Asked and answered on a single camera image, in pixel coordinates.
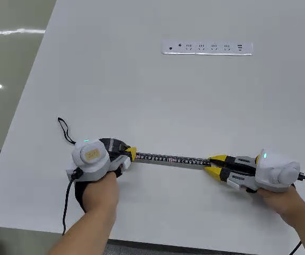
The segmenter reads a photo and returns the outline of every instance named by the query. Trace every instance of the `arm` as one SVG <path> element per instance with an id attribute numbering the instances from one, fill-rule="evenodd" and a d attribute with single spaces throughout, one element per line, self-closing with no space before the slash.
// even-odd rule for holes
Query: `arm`
<path id="1" fill-rule="evenodd" d="M 90 183 L 83 194 L 85 215 L 76 222 L 49 255 L 101 255 L 116 218 L 118 186 L 115 173 Z"/>
<path id="2" fill-rule="evenodd" d="M 258 193 L 269 207 L 274 209 L 287 224 L 296 230 L 305 247 L 305 202 L 295 188 L 291 186 L 285 193 L 273 193 L 259 189 Z"/>

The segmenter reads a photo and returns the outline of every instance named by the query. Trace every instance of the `measuring tape blade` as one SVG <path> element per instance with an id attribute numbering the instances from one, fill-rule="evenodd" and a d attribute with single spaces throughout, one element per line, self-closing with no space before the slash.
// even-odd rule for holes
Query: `measuring tape blade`
<path id="1" fill-rule="evenodd" d="M 210 166 L 209 159 L 149 154 L 141 152 L 136 153 L 135 162 L 194 169 L 203 169 L 205 166 Z"/>

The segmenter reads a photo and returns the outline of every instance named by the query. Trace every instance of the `sticker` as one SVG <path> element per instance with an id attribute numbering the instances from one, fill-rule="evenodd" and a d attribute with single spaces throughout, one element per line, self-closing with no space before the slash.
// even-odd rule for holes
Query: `sticker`
<path id="1" fill-rule="evenodd" d="M 100 156 L 100 152 L 98 149 L 94 149 L 85 153 L 85 158 L 87 161 L 91 161 Z"/>

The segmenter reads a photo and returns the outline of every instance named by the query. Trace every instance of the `electrical outlet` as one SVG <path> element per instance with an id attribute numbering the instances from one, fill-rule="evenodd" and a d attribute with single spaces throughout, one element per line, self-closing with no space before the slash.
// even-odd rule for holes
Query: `electrical outlet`
<path id="1" fill-rule="evenodd" d="M 162 45 L 163 54 L 175 55 L 253 55 L 251 42 L 203 42 L 203 41 L 178 41 L 166 40 Z"/>

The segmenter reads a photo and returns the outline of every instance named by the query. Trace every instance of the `white desk surface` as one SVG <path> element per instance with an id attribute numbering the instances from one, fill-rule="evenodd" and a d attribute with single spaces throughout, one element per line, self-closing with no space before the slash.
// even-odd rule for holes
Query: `white desk surface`
<path id="1" fill-rule="evenodd" d="M 160 53 L 178 38 L 252 41 L 255 54 Z M 0 226 L 62 231 L 72 147 L 57 116 L 75 139 L 194 157 L 275 148 L 305 171 L 305 1 L 58 0 L 0 157 Z M 133 164 L 118 181 L 113 239 L 257 254 L 298 241 L 204 171 Z"/>

